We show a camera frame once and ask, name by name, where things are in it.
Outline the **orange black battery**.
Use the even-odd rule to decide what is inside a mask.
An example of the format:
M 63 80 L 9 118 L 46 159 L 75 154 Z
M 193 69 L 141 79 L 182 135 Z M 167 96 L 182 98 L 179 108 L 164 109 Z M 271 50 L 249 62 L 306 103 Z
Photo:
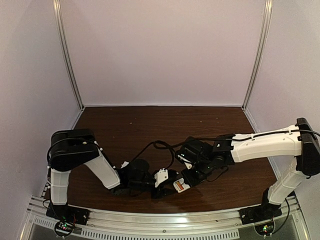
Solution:
M 184 187 L 180 182 L 176 182 L 175 185 L 180 191 L 184 190 Z

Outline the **white remote control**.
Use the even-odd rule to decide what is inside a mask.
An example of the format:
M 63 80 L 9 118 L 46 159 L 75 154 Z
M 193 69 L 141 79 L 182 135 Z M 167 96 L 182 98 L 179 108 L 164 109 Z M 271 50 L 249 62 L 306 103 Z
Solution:
M 188 185 L 187 183 L 185 183 L 184 178 L 180 178 L 176 181 L 173 182 L 173 187 L 174 189 L 177 191 L 178 194 L 185 192 L 187 190 L 189 190 L 191 188 L 190 185 Z

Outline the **white battery cover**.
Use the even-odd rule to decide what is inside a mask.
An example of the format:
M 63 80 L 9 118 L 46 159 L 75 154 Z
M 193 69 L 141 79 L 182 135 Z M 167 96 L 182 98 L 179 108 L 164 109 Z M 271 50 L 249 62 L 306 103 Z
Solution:
M 121 165 L 121 168 L 126 167 L 128 164 L 129 164 L 129 162 L 125 161 L 125 162 Z

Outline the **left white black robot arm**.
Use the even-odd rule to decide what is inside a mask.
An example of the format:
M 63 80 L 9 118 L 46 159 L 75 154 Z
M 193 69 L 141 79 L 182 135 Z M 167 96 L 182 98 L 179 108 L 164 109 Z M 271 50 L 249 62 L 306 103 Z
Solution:
M 69 175 L 81 165 L 87 166 L 113 195 L 150 192 L 151 198 L 161 199 L 175 193 L 172 184 L 178 175 L 170 168 L 150 173 L 149 163 L 137 156 L 117 168 L 88 128 L 55 132 L 51 136 L 47 163 L 50 207 L 56 215 L 63 216 L 68 210 Z

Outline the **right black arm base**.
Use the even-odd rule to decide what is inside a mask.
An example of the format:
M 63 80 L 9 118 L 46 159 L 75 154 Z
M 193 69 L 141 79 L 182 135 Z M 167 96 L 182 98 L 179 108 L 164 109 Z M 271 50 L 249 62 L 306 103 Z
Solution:
M 255 232 L 262 237 L 269 237 L 274 233 L 274 218 L 282 215 L 280 205 L 269 203 L 241 208 L 238 212 L 242 225 L 253 224 Z

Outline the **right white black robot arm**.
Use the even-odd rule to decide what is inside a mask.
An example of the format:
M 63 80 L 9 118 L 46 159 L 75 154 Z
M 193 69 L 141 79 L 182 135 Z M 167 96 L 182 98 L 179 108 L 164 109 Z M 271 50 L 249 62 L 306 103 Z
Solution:
M 274 131 L 222 135 L 212 145 L 189 137 L 177 152 L 186 168 L 173 186 L 182 193 L 205 181 L 214 170 L 259 158 L 292 156 L 291 165 L 265 190 L 259 206 L 267 213 L 276 211 L 303 179 L 320 173 L 318 136 L 307 119 L 300 117 L 296 124 Z

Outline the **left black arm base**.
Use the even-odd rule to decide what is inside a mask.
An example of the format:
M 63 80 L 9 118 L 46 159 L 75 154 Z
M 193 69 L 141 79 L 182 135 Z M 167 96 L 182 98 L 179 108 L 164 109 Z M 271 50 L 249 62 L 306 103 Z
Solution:
M 89 219 L 90 211 L 85 208 L 69 205 L 50 204 L 46 210 L 46 216 L 58 220 L 53 230 L 58 237 L 66 238 L 79 228 L 85 226 Z

